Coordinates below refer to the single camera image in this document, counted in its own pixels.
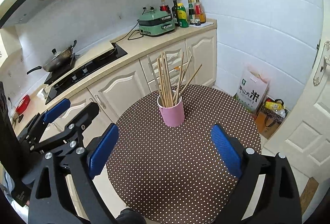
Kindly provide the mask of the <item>grey chopstick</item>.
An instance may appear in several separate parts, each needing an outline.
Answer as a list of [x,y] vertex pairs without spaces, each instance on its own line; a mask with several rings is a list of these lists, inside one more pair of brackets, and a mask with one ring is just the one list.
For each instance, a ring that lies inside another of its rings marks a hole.
[[187,73],[187,70],[188,70],[189,64],[190,64],[190,62],[191,62],[191,59],[192,59],[192,55],[190,56],[190,58],[189,58],[189,60],[188,60],[188,62],[187,62],[187,66],[186,66],[186,68],[182,70],[181,83],[183,82],[183,79],[184,79],[184,77],[185,77],[185,75],[186,75],[186,73]]

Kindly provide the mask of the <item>tan chopstick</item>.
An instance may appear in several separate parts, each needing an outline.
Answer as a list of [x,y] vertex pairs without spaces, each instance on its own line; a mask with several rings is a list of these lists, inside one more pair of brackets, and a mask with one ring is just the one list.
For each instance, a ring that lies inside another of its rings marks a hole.
[[163,80],[162,80],[162,65],[160,63],[160,58],[157,57],[157,64],[158,64],[158,73],[159,73],[159,83],[160,83],[160,93],[161,93],[161,99],[162,99],[162,106],[166,107],[166,96],[164,93],[164,89],[163,89]]
[[[164,66],[164,73],[165,73],[165,78],[166,78],[166,88],[167,88],[167,77],[166,77],[166,68]],[[168,88],[167,88],[167,96],[168,96],[168,108],[170,107],[170,100],[169,100],[169,95],[168,95]]]
[[167,62],[167,55],[164,52],[164,66],[166,68],[166,77],[167,77],[167,88],[168,88],[168,95],[169,95],[169,100],[170,100],[170,107],[173,107],[174,103],[173,103],[173,91],[171,88],[171,80],[170,80],[170,73],[169,73],[169,69],[168,69],[168,62]]
[[159,65],[160,65],[160,70],[159,70],[159,74],[160,74],[160,80],[161,80],[161,84],[162,84],[162,95],[163,95],[163,99],[164,99],[164,107],[168,107],[168,96],[167,96],[167,88],[166,88],[166,78],[165,78],[165,73],[164,73],[164,65],[163,65],[163,54],[160,54],[159,57]]

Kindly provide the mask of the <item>light wooden chopstick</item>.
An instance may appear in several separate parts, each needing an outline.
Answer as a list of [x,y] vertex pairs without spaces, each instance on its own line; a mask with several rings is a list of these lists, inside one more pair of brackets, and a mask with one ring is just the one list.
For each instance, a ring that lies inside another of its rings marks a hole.
[[185,86],[179,92],[179,94],[178,94],[178,97],[179,98],[183,95],[183,93],[185,92],[185,90],[187,89],[187,87],[191,84],[191,82],[193,81],[193,79],[195,78],[196,74],[199,72],[199,70],[201,69],[202,66],[203,66],[203,64],[200,64],[200,66],[198,67],[198,69],[194,72],[193,76],[191,76],[191,78],[189,79],[189,81],[185,84]]

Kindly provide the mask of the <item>cream kitchen cabinets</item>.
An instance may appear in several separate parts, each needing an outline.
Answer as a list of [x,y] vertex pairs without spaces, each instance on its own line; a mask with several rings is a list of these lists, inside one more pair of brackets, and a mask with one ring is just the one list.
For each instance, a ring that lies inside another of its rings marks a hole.
[[208,19],[201,27],[190,26],[159,37],[143,37],[129,41],[119,41],[118,45],[127,55],[102,67],[85,77],[76,85],[48,104],[32,96],[21,123],[14,130],[19,134],[30,119],[38,112],[51,108],[61,98],[69,98],[71,107],[55,124],[64,130],[65,126],[90,102],[100,107],[98,116],[84,131],[84,144],[102,135],[108,125],[119,117],[136,101],[156,90],[158,77],[157,57],[161,52],[167,55],[172,85],[179,80],[181,57],[184,52],[183,69],[192,55],[187,73],[183,79],[189,81],[200,64],[203,64],[192,84],[213,86],[217,77],[217,21]]

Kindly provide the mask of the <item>red container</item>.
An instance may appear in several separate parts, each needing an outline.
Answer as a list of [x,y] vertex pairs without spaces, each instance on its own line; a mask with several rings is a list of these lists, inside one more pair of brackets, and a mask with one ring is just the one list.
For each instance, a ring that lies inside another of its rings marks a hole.
[[18,115],[21,115],[24,113],[24,111],[27,109],[28,105],[30,103],[30,96],[28,94],[26,94],[21,101],[18,103],[15,112]]

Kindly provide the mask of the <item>white door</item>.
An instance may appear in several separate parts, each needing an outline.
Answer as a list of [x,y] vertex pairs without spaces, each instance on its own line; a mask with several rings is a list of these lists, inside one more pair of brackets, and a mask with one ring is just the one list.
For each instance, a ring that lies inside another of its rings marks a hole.
[[329,0],[323,0],[323,29],[316,62],[292,111],[265,143],[291,166],[318,183],[329,179]]

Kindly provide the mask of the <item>dark wok pan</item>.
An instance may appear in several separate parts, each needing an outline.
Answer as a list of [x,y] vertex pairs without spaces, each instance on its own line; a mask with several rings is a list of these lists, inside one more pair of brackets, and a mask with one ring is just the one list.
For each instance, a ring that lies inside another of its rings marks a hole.
[[65,50],[58,52],[56,49],[52,49],[52,53],[53,55],[46,61],[45,64],[43,64],[43,66],[36,66],[33,69],[28,70],[28,72],[26,72],[27,75],[29,75],[30,73],[36,71],[36,70],[41,70],[43,69],[46,72],[53,72],[54,70],[57,70],[58,68],[60,68],[68,59],[71,58],[72,54],[73,54],[73,49],[75,48],[77,44],[77,41],[74,40],[73,41],[73,45],[70,45],[69,47],[67,47]]

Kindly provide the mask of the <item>black gas stove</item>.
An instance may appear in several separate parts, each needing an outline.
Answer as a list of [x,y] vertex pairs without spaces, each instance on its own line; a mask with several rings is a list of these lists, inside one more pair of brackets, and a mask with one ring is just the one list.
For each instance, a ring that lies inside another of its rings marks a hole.
[[85,77],[89,76],[90,74],[94,73],[95,71],[99,70],[100,68],[116,61],[117,59],[127,55],[127,52],[122,49],[117,43],[112,43],[113,49],[104,52],[100,56],[90,60],[83,66],[77,68],[73,72],[66,75],[63,79],[59,80],[55,83],[48,93],[47,99],[45,104],[50,103],[53,99],[57,96],[61,95],[64,91],[84,79]]

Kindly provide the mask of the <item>brown polka dot tablecloth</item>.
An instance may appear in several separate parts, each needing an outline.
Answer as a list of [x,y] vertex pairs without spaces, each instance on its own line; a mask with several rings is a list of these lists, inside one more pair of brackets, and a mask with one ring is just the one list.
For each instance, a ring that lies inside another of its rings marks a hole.
[[156,91],[118,119],[119,140],[106,167],[124,203],[158,223],[211,223],[226,204],[237,179],[210,138],[215,124],[244,147],[261,152],[252,116],[232,96],[202,85],[184,92],[185,120],[165,125]]

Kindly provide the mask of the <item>pink cylindrical cup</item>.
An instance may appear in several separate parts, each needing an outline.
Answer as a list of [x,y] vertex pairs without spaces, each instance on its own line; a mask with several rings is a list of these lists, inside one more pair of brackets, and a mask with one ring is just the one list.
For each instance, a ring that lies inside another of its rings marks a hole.
[[178,127],[184,122],[185,113],[182,97],[179,98],[178,103],[175,106],[166,108],[163,106],[160,96],[158,96],[157,104],[166,126]]

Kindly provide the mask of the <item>white rice bag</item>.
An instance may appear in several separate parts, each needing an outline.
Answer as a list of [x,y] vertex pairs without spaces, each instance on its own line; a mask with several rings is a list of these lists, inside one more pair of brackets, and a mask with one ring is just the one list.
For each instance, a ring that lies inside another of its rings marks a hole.
[[248,112],[256,114],[269,89],[270,78],[258,73],[251,65],[245,65],[234,99]]

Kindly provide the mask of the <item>green electric grill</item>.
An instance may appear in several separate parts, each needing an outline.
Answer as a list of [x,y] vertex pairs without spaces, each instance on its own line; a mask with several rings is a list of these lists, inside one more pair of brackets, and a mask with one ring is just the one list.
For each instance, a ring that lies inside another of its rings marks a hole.
[[153,7],[139,17],[138,26],[140,34],[150,37],[170,33],[176,27],[171,13]]

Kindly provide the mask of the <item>dark red bottle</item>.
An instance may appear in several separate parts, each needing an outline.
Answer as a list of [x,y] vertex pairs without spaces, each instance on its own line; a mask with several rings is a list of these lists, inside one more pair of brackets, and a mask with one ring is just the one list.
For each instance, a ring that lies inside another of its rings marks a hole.
[[171,13],[170,7],[165,0],[161,0],[160,11],[165,11],[169,14]]

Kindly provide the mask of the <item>green yellow bottle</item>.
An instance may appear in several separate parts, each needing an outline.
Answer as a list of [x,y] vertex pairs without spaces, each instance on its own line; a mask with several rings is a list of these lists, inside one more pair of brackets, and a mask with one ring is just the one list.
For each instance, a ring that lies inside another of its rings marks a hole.
[[188,28],[187,12],[185,6],[180,2],[177,4],[178,21],[181,28]]

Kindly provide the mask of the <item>dark olive bottle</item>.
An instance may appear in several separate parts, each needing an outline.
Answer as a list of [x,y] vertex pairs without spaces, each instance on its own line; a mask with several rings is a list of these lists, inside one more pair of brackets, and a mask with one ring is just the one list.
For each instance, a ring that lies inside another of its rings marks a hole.
[[176,27],[179,27],[180,26],[180,22],[179,22],[179,19],[178,19],[177,8],[178,8],[178,6],[177,6],[177,0],[173,0],[173,7],[172,7],[173,20],[174,20],[175,26]]

